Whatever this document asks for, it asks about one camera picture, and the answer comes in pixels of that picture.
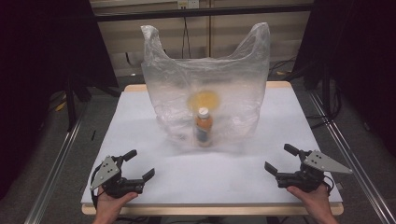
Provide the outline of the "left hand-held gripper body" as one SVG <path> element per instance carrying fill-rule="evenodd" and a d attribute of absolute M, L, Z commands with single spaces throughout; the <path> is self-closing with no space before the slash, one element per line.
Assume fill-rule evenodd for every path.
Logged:
<path fill-rule="evenodd" d="M 127 179 L 122 176 L 122 156 L 106 156 L 92 174 L 90 191 L 102 187 L 108 196 L 120 198 L 129 192 L 141 194 L 146 182 L 142 179 Z"/>

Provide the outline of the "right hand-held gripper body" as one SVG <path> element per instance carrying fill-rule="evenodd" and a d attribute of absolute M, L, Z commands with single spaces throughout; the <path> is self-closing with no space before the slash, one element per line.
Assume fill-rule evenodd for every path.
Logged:
<path fill-rule="evenodd" d="M 299 171 L 294 173 L 277 172 L 275 178 L 280 188 L 294 186 L 304 192 L 311 192 L 324 182 L 325 172 L 353 173 L 350 168 L 317 150 L 300 150 L 298 157 L 301 162 Z"/>

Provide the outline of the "orange drink bottle white cap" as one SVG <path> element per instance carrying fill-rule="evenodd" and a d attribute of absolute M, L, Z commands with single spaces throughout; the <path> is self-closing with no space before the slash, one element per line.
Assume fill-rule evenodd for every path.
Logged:
<path fill-rule="evenodd" d="M 212 143 L 211 129 L 213 119 L 207 107 L 200 107 L 195 117 L 195 136 L 200 147 L 209 147 Z"/>

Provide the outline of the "clear plastic bag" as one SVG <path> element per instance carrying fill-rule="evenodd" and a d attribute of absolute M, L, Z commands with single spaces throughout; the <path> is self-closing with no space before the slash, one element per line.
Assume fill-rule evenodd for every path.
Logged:
<path fill-rule="evenodd" d="M 221 58 L 173 59 L 163 50 L 159 31 L 141 27 L 141 64 L 151 104 L 160 128 L 178 144 L 197 147 L 195 117 L 188 98 L 198 91 L 214 91 L 220 104 L 209 110 L 214 146 L 239 142 L 256 131 L 269 73 L 270 30 L 255 24 L 233 54 Z"/>

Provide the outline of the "person's left hand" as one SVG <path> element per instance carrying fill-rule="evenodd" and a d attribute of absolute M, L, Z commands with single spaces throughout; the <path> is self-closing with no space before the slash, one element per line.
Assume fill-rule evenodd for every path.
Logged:
<path fill-rule="evenodd" d="M 95 217 L 116 218 L 119 216 L 121 208 L 138 197 L 135 192 L 129 192 L 121 198 L 113 198 L 108 196 L 102 187 L 98 189 L 98 202 Z"/>

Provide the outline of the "person's right hand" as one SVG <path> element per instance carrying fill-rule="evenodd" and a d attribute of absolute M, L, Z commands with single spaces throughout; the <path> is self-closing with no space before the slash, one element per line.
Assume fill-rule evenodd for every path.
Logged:
<path fill-rule="evenodd" d="M 332 215 L 328 191 L 323 184 L 311 192 L 304 192 L 294 186 L 287 187 L 287 192 L 303 203 L 307 213 L 311 217 Z"/>

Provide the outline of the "black metal stand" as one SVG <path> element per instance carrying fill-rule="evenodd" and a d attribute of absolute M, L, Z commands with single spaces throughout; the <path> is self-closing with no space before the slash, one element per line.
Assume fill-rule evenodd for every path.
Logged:
<path fill-rule="evenodd" d="M 96 89 L 99 89 L 113 97 L 120 97 L 120 91 L 113 90 L 105 84 L 101 84 L 91 78 L 79 75 L 68 75 L 64 83 L 64 92 L 68 113 L 67 131 L 69 132 L 72 131 L 78 122 L 75 107 L 75 96 L 77 96 L 81 102 L 89 102 L 92 98 L 92 95 L 88 90 L 89 87 L 95 87 Z"/>
<path fill-rule="evenodd" d="M 331 78 L 329 67 L 325 63 L 310 62 L 300 68 L 293 68 L 292 72 L 284 77 L 285 81 L 292 81 L 296 78 L 304 80 L 304 87 L 308 91 L 313 91 L 317 87 L 321 87 L 321 108 L 323 115 L 311 118 L 323 119 L 324 124 L 333 121 L 341 109 L 341 96 L 339 90 L 335 90 L 335 107 L 331 106 Z"/>

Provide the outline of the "round yellow object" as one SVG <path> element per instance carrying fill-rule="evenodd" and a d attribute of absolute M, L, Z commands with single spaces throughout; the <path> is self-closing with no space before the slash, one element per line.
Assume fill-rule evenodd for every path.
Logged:
<path fill-rule="evenodd" d="M 197 112 L 201 107 L 215 110 L 219 107 L 219 104 L 219 95 L 214 91 L 198 91 L 192 94 L 187 101 L 188 109 L 192 112 Z"/>

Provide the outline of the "black curtain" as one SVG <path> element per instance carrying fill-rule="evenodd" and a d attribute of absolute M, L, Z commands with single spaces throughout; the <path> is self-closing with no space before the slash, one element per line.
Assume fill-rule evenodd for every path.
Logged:
<path fill-rule="evenodd" d="M 116 87 L 90 0 L 0 0 L 0 200 L 29 160 L 50 97 Z"/>
<path fill-rule="evenodd" d="M 293 72 L 332 77 L 396 158 L 396 0 L 314 0 Z"/>

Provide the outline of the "black horizontal bar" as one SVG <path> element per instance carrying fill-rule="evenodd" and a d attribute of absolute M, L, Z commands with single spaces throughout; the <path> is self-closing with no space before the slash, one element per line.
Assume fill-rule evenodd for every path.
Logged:
<path fill-rule="evenodd" d="M 96 21 L 137 21 L 154 19 L 173 19 L 188 17 L 223 16 L 223 15 L 243 15 L 261 13 L 286 13 L 310 11 L 314 8 L 313 4 L 296 5 L 273 5 L 259 7 L 213 7 L 198 9 L 172 9 L 147 12 L 131 13 L 105 13 L 95 14 Z"/>

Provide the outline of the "white power outlet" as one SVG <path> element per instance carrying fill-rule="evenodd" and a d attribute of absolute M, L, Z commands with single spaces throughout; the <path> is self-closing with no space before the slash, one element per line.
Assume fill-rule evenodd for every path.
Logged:
<path fill-rule="evenodd" d="M 200 7 L 199 0 L 177 0 L 178 9 L 196 9 Z"/>

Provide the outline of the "metal floor rail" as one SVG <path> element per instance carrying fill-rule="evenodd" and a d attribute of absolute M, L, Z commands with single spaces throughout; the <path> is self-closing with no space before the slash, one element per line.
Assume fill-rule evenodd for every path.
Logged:
<path fill-rule="evenodd" d="M 75 124 L 71 130 L 67 132 L 63 141 L 62 147 L 57 155 L 55 162 L 52 164 L 49 175 L 41 188 L 38 196 L 35 198 L 33 207 L 31 208 L 24 224 L 40 224 L 42 217 L 50 202 L 50 198 L 55 190 L 57 182 L 60 178 L 61 172 L 64 168 L 64 164 L 67 160 L 68 154 L 75 143 L 75 139 L 78 136 L 78 132 L 81 126 L 81 122 L 85 115 L 88 103 L 83 103 L 80 112 L 77 116 Z"/>
<path fill-rule="evenodd" d="M 355 179 L 359 183 L 371 206 L 374 208 L 381 223 L 396 224 L 396 217 L 391 213 L 386 201 L 377 190 L 370 177 L 364 171 L 359 160 L 355 156 L 345 137 L 342 135 L 342 132 L 339 130 L 335 121 L 326 115 L 324 103 L 322 102 L 322 100 L 315 92 L 312 91 L 309 92 L 309 96 L 318 113 L 323 116 L 326 128 L 328 129 L 330 135 L 332 136 L 332 139 L 334 140 L 335 144 L 337 145 L 338 149 L 346 160 L 346 163 L 352 169 Z"/>

